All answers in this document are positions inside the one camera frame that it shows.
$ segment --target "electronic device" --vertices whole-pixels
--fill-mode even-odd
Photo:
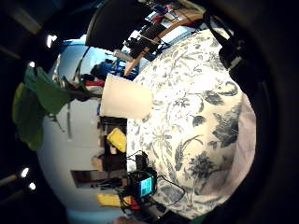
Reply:
[[[137,199],[144,198],[155,192],[156,184],[156,171],[147,167],[128,174],[127,192]]]

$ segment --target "ceiling light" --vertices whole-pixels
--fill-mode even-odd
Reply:
[[[50,46],[52,45],[52,42],[55,41],[56,39],[57,39],[57,35],[48,35],[47,47],[50,48]]]
[[[30,190],[34,190],[34,189],[36,189],[36,184],[35,183],[30,183],[28,187],[29,187]]]
[[[22,177],[22,178],[25,178],[25,177],[27,176],[28,172],[29,172],[29,168],[28,168],[28,167],[24,168],[24,169],[21,171],[21,177]]]
[[[29,66],[31,66],[31,67],[36,67],[36,64],[35,64],[35,62],[30,62],[30,63],[29,63]]]

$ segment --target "black cable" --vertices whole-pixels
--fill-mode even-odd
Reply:
[[[78,61],[78,65],[77,65],[77,68],[75,70],[75,74],[73,76],[73,81],[75,81],[75,78],[76,76],[78,76],[80,74],[80,70],[81,70],[81,65],[82,65],[82,62],[83,62],[83,59],[85,58],[87,52],[90,50],[91,47],[87,47],[87,49],[84,51],[81,59]]]
[[[130,158],[127,158],[127,160],[128,160],[128,161],[136,161],[136,160],[133,160],[133,159],[130,159]]]
[[[135,154],[137,154],[137,153],[140,152],[140,151],[143,152],[143,150],[138,150],[137,152],[135,152],[135,153],[133,153],[132,155],[128,156],[127,159],[130,158],[130,157],[133,157]]]
[[[227,26],[222,22],[220,19],[216,18],[215,16],[211,16],[211,18],[225,31],[225,33],[233,37],[232,33],[228,30]]]
[[[184,195],[185,195],[185,193],[186,193],[186,190],[185,190],[184,188],[182,188],[181,186],[175,184],[174,182],[171,182],[170,180],[167,180],[167,179],[166,179],[164,176],[162,176],[162,175],[158,175],[158,177],[157,177],[157,181],[158,181],[159,178],[162,178],[164,181],[166,181],[166,182],[168,182],[168,183],[170,183],[170,184],[172,184],[172,185],[177,186],[179,189],[181,189],[181,190],[183,191],[179,199],[177,199],[177,200],[176,200],[175,202],[173,202],[173,203],[166,204],[165,206],[168,207],[168,206],[171,206],[171,205],[173,205],[173,204],[175,204],[175,203],[178,203],[178,202],[184,197]]]

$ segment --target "wooden furniture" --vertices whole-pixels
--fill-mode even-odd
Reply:
[[[190,21],[198,21],[198,20],[203,19],[203,14],[201,14],[196,9],[192,9],[192,8],[182,8],[182,9],[175,10],[175,15],[176,15],[176,18],[173,21],[165,20],[161,23],[161,25],[166,27],[166,29],[163,30],[161,33],[159,33],[159,35],[157,37],[152,39],[152,43],[154,43],[154,44],[158,43],[158,41],[162,37],[164,37],[165,35],[167,35],[169,32],[171,32],[172,30],[174,30],[175,28],[177,28],[180,25],[183,25]],[[131,70],[139,63],[140,59],[147,52],[149,52],[149,50],[150,50],[149,47],[145,47],[143,49],[143,51],[135,59],[128,62],[125,66],[123,75],[128,76],[130,74]]]

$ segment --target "white wall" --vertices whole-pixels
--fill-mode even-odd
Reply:
[[[66,76],[68,79],[73,76],[78,60],[85,49],[86,47],[83,46],[67,47],[62,54],[59,67],[60,75]],[[105,58],[103,50],[91,48],[83,61],[81,73],[90,73],[93,65],[102,62]],[[50,187],[69,211],[75,211],[76,214],[97,211],[100,213],[96,217],[100,217],[102,214],[104,219],[111,220],[113,217],[119,216],[121,210],[101,207],[95,199],[95,193],[99,192],[99,189],[77,189],[70,173],[71,170],[94,170],[91,157],[103,150],[97,145],[99,134],[96,129],[97,106],[98,102],[95,100],[86,102],[75,100],[71,103],[71,132],[73,135],[71,139],[68,139],[66,128],[67,106],[63,107],[57,116],[65,130],[64,133],[55,122],[45,119],[44,142],[42,148],[37,151],[37,157]],[[98,223],[106,223],[103,216]]]

